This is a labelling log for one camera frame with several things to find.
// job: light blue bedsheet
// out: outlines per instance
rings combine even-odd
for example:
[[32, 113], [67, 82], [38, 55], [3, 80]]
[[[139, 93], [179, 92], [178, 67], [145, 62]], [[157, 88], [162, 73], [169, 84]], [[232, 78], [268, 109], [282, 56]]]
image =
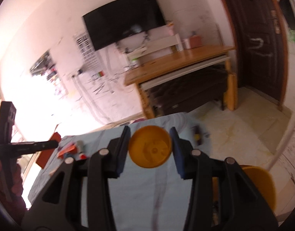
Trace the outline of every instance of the light blue bedsheet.
[[[191, 128], [200, 125], [205, 133], [199, 147], [193, 138]], [[157, 125], [167, 131], [175, 127], [180, 138], [189, 140], [193, 147], [200, 148], [210, 155], [209, 134], [201, 122], [186, 113], [158, 117], [129, 125], [131, 134], [143, 126]], [[86, 154], [91, 156], [101, 148], [107, 147], [110, 140], [122, 134], [122, 127], [84, 134], [65, 136], [60, 145], [82, 140]], [[39, 173], [28, 199], [33, 204], [40, 190], [49, 180], [49, 172], [56, 169], [61, 160], [56, 158], [57, 150], [50, 157], [46, 167]], [[86, 183], [82, 192], [82, 224], [87, 226]], [[137, 166], [127, 155], [124, 172], [118, 179], [109, 180], [112, 210], [117, 231], [182, 231], [190, 199], [191, 180], [182, 180], [176, 171], [173, 155], [162, 166], [144, 169]]]

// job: black tool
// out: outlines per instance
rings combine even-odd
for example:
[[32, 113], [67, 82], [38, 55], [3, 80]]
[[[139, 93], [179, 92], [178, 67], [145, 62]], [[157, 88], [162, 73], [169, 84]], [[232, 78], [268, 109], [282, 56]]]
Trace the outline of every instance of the black tool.
[[[278, 223], [252, 181], [231, 157], [225, 161], [210, 159], [191, 143], [170, 130], [173, 155], [181, 178], [193, 185], [184, 231], [278, 230]], [[21, 227], [5, 213], [0, 204], [0, 230], [9, 231], [116, 231], [112, 214], [108, 178], [123, 171], [130, 129], [120, 138], [86, 160], [68, 157], [42, 189]], [[88, 228], [81, 225], [82, 178], [88, 177]], [[219, 221], [212, 226], [212, 177], [218, 178]], [[295, 210], [279, 230], [295, 231]]]
[[21, 155], [53, 149], [57, 141], [11, 143], [12, 128], [16, 108], [12, 102], [1, 102], [0, 105], [0, 161], [2, 163], [1, 181], [7, 201], [12, 202], [16, 196], [11, 192], [13, 173], [16, 170], [17, 158]]
[[[109, 196], [108, 178], [123, 172], [131, 132], [124, 127], [120, 138], [110, 141], [86, 160], [64, 160], [25, 214], [24, 231], [116, 231]], [[81, 225], [82, 178], [88, 178], [88, 228]]]
[[[264, 230], [274, 231], [278, 222], [253, 182], [232, 158], [209, 158], [170, 130], [173, 155], [181, 178], [192, 179], [192, 190], [184, 231]], [[212, 177], [218, 178], [219, 223], [212, 224]]]

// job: wooden table leg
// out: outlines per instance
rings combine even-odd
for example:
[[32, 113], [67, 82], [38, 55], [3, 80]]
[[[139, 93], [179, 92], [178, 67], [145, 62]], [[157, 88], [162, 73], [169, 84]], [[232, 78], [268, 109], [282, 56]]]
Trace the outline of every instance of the wooden table leg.
[[232, 72], [230, 59], [225, 61], [225, 68], [228, 72], [228, 89], [224, 93], [224, 101], [227, 108], [233, 111], [238, 108], [238, 83], [236, 73]]
[[152, 107], [150, 105], [149, 99], [148, 99], [148, 95], [146, 94], [146, 92], [144, 90], [142, 90], [140, 88], [139, 85], [137, 85], [137, 90], [139, 92], [140, 99], [141, 99], [142, 111], [143, 111], [146, 119], [155, 118], [154, 111], [153, 111], [153, 109], [152, 109]]

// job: metal screw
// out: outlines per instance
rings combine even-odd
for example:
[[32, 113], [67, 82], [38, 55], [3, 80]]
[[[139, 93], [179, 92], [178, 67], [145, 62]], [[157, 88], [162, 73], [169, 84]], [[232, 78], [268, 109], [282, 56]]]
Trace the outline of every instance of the metal screw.
[[73, 162], [74, 162], [73, 157], [67, 157], [67, 158], [65, 159], [65, 163], [66, 163], [66, 164], [71, 164], [71, 163], [73, 163]]
[[193, 156], [198, 157], [199, 155], [201, 155], [201, 151], [200, 151], [199, 149], [193, 149], [193, 150], [191, 151], [191, 154], [192, 154]]
[[226, 159], [226, 162], [227, 162], [228, 164], [230, 164], [230, 165], [233, 165], [233, 164], [235, 163], [235, 160], [234, 160], [234, 158], [232, 158], [232, 157], [228, 157], [228, 158]]
[[106, 149], [106, 148], [102, 148], [100, 151], [99, 151], [99, 154], [101, 156], [106, 156], [107, 154], [109, 154], [109, 150]]

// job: television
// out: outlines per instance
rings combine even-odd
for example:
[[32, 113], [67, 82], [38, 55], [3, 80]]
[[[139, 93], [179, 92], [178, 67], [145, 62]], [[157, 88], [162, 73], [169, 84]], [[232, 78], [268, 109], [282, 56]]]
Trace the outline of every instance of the television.
[[83, 19], [95, 50], [166, 24], [156, 0], [116, 0]]

